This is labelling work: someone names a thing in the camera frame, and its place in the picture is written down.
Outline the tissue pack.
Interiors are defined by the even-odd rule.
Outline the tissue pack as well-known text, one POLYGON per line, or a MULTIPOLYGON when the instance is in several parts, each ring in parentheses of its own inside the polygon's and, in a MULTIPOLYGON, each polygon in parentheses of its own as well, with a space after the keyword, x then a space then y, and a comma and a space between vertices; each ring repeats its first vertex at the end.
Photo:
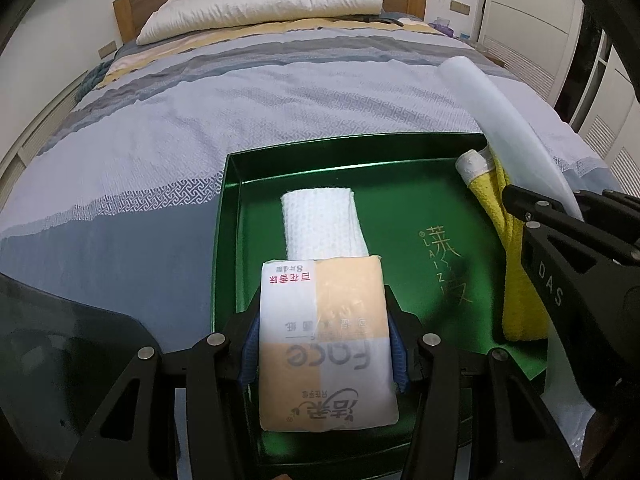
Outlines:
POLYGON ((258 330, 263 430, 363 430, 398 422, 377 256, 264 263, 258 330))

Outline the yellow towel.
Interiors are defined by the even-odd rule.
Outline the yellow towel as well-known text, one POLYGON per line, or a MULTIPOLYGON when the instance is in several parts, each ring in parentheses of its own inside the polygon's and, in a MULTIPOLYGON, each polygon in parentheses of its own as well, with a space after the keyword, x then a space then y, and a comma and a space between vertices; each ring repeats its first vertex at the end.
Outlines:
POLYGON ((504 338, 514 342, 546 339, 547 311, 521 265, 524 223, 509 214, 502 202, 502 192, 510 183, 506 170, 489 146, 463 153, 456 169, 488 215, 506 253, 501 315, 504 338))

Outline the purple tissue box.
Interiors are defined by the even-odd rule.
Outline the purple tissue box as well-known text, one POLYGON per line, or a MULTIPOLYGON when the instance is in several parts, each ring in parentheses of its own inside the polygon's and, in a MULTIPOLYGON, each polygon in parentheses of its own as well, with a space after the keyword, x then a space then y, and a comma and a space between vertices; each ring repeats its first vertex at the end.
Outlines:
POLYGON ((434 19, 434 21, 431 21, 428 24, 431 26, 431 28, 438 30, 448 37, 454 36, 454 30, 450 27, 450 21, 448 20, 448 18, 441 18, 440 16, 438 16, 434 19))

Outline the teal blanket on nightstand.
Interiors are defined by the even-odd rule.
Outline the teal blanket on nightstand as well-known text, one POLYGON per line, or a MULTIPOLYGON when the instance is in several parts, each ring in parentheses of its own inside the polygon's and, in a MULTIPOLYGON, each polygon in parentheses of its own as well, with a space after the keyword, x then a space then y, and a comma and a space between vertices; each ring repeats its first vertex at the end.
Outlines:
POLYGON ((86 73, 74 95, 75 103, 78 104, 97 84, 99 84, 113 64, 112 60, 101 62, 86 73))

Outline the white pillow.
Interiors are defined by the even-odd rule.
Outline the white pillow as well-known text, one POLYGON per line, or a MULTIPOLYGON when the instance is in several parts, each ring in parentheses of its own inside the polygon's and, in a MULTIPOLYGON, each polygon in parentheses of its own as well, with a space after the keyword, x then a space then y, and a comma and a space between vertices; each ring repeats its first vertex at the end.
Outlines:
POLYGON ((188 32, 301 18, 378 15, 383 0, 167 0, 137 36, 139 46, 188 32))

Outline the clear blue plastic roll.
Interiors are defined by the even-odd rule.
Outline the clear blue plastic roll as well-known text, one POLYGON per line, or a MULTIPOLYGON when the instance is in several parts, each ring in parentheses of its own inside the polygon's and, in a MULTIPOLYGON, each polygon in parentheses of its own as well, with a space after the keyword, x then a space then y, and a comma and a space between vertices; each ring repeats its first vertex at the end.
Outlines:
MULTIPOLYGON (((525 118, 468 58, 455 56, 440 64, 439 77, 480 126, 488 145, 511 181, 558 200, 568 215, 582 220, 567 180, 525 118)), ((554 327, 549 328, 548 368, 542 400, 580 457, 594 408, 579 392, 565 350, 554 327)))

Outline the right wooden nightstand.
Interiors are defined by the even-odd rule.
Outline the right wooden nightstand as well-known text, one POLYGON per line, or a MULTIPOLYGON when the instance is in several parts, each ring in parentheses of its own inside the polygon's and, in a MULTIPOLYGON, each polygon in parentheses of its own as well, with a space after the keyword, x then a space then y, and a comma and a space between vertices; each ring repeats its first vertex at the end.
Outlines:
POLYGON ((506 66, 506 62, 504 62, 501 58, 498 58, 498 56, 491 54, 489 50, 481 44, 476 44, 474 46, 474 49, 477 50, 477 52, 483 55, 485 58, 487 58, 491 63, 494 63, 499 67, 506 66))

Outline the green tray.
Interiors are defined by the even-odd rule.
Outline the green tray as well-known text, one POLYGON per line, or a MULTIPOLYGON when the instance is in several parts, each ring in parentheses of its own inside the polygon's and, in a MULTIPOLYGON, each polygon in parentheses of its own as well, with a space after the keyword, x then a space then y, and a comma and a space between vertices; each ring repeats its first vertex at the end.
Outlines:
MULTIPOLYGON (((286 257, 281 196, 299 188, 351 188, 369 252, 381 257, 384 283, 399 307, 459 350, 506 348, 542 393, 547 344, 504 339, 504 250, 454 166, 461 154, 483 146, 480 134, 390 133, 228 155, 213 260, 216 330, 250 306, 262 264, 286 257)), ((262 431, 257 385, 247 390, 255 443, 244 450, 258 479, 399 477, 419 401, 410 388, 398 396, 395 426, 326 434, 262 431)))

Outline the white cloth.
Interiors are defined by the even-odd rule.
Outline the white cloth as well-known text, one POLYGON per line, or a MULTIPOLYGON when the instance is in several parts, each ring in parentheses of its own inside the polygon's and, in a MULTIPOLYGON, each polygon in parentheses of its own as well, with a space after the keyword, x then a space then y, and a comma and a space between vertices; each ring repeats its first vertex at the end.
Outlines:
POLYGON ((302 188, 281 197, 288 260, 367 257, 351 188, 302 188))

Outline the white wardrobe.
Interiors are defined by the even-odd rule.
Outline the white wardrobe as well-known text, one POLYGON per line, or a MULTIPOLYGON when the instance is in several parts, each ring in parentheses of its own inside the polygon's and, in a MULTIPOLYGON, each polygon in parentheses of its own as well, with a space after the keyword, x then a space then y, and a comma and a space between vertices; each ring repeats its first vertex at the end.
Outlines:
MULTIPOLYGON (((480 44, 550 105, 576 60, 585 7, 580 0, 485 0, 480 44)), ((588 56, 586 88, 567 119, 610 166, 626 193, 639 194, 639 101, 605 32, 588 56)))

